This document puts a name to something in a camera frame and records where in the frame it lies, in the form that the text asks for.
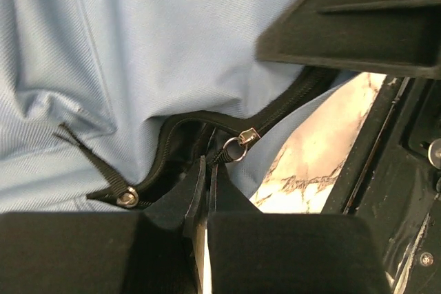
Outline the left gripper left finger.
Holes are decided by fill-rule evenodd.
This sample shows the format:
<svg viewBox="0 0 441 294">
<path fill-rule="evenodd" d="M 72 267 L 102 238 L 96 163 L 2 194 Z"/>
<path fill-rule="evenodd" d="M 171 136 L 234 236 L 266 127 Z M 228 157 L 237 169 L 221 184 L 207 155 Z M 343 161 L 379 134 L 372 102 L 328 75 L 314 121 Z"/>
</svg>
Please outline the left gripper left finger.
<svg viewBox="0 0 441 294">
<path fill-rule="evenodd" d="M 200 293 L 205 159 L 144 211 L 1 217 L 2 293 Z"/>
</svg>

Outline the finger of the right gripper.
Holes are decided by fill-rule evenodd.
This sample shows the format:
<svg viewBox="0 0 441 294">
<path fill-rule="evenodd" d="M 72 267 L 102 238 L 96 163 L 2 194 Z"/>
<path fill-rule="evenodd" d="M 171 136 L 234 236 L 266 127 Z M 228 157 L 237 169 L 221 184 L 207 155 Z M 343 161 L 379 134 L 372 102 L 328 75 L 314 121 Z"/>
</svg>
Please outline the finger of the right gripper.
<svg viewBox="0 0 441 294">
<path fill-rule="evenodd" d="M 262 61 L 440 77 L 440 0 L 296 0 L 258 38 Z"/>
</svg>

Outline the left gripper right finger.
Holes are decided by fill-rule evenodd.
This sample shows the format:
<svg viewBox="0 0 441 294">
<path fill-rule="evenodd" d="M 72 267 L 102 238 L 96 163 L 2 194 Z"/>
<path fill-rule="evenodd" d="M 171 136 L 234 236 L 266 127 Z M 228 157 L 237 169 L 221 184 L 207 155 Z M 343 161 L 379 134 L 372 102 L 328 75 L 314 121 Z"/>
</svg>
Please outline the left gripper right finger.
<svg viewBox="0 0 441 294">
<path fill-rule="evenodd" d="M 214 293 L 389 293 L 367 224 L 259 211 L 224 165 L 210 178 L 207 243 Z"/>
</svg>

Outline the blue student backpack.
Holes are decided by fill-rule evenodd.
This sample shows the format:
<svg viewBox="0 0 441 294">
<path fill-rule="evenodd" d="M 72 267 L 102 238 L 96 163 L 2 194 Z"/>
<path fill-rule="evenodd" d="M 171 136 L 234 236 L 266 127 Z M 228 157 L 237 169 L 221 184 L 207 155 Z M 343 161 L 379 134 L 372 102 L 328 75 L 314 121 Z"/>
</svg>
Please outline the blue student backpack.
<svg viewBox="0 0 441 294">
<path fill-rule="evenodd" d="M 60 123 L 138 184 L 169 116 L 259 113 L 300 76 L 255 57 L 294 1 L 1 0 L 1 211 L 111 210 Z"/>
</svg>

